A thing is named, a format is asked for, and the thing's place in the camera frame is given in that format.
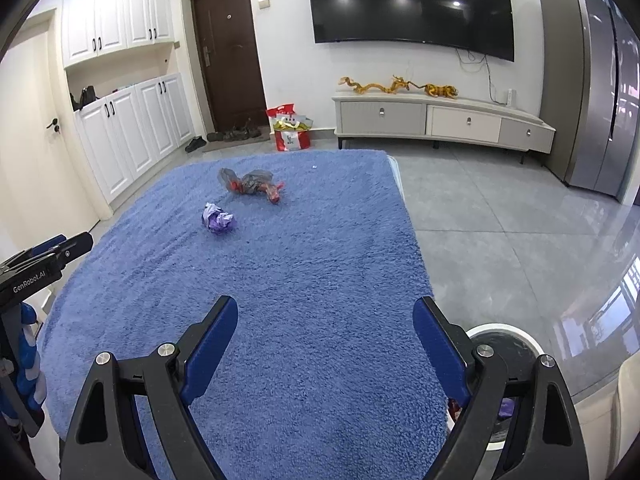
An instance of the television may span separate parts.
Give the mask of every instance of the television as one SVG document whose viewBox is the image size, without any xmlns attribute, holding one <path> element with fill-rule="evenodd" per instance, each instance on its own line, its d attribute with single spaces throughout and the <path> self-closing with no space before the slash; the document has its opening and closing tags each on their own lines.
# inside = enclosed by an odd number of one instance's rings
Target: television
<svg viewBox="0 0 640 480">
<path fill-rule="evenodd" d="M 412 41 L 513 61 L 511 0 L 311 0 L 316 43 Z"/>
</svg>

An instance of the gray tile floor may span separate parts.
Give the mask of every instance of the gray tile floor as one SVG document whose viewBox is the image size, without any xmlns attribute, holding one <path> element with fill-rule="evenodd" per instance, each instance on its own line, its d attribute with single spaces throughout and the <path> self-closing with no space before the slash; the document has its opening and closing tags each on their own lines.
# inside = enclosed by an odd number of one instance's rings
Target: gray tile floor
<svg viewBox="0 0 640 480">
<path fill-rule="evenodd" d="M 399 163 L 438 306 L 468 330 L 503 322 L 560 363 L 579 400 L 640 347 L 640 208 L 569 189 L 532 157 L 496 148 L 360 139 Z M 335 149 L 335 139 L 314 149 Z M 270 142 L 184 154 L 191 164 L 273 151 Z M 160 175 L 92 231 L 99 238 Z"/>
</svg>

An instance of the tv stand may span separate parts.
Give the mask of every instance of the tv stand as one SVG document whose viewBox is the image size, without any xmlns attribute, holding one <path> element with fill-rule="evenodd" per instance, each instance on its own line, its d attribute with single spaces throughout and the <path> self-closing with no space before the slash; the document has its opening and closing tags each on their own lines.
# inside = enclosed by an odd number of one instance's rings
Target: tv stand
<svg viewBox="0 0 640 480">
<path fill-rule="evenodd" d="M 357 137 L 440 140 L 549 153 L 555 130 L 540 118 L 506 106 L 418 93 L 334 96 L 338 149 Z"/>
</svg>

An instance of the beige door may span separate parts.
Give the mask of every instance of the beige door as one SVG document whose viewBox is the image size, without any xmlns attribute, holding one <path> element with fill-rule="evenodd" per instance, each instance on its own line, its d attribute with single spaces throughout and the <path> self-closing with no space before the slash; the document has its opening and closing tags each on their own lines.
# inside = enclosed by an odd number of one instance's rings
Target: beige door
<svg viewBox="0 0 640 480">
<path fill-rule="evenodd" d="M 46 129 L 59 117 L 48 34 L 48 23 L 22 30 L 0 62 L 0 224 L 18 248 L 71 237 L 98 221 L 64 139 Z"/>
</svg>

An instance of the brown door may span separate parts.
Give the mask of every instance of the brown door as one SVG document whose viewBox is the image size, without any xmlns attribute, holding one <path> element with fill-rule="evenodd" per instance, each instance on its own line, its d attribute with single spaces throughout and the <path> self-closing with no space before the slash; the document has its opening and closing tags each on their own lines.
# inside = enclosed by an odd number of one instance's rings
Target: brown door
<svg viewBox="0 0 640 480">
<path fill-rule="evenodd" d="M 218 131 L 268 123 L 251 0 L 193 0 L 200 66 Z"/>
</svg>

